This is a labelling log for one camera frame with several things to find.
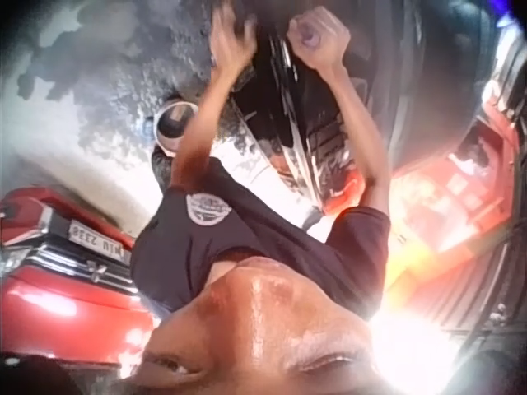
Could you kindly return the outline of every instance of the t-shirt logo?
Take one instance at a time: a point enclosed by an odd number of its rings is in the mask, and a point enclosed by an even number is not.
[[[208,193],[187,195],[187,211],[190,219],[200,226],[214,226],[222,222],[232,211],[225,201]]]

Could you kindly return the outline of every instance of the short sleeve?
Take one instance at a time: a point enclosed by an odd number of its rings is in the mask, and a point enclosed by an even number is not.
[[[370,207],[344,211],[333,224],[326,244],[342,259],[350,292],[368,309],[380,307],[388,261],[389,217]]]
[[[198,296],[212,264],[232,249],[265,255],[252,231],[221,198],[170,188],[134,246],[132,279],[143,299],[174,312]]]

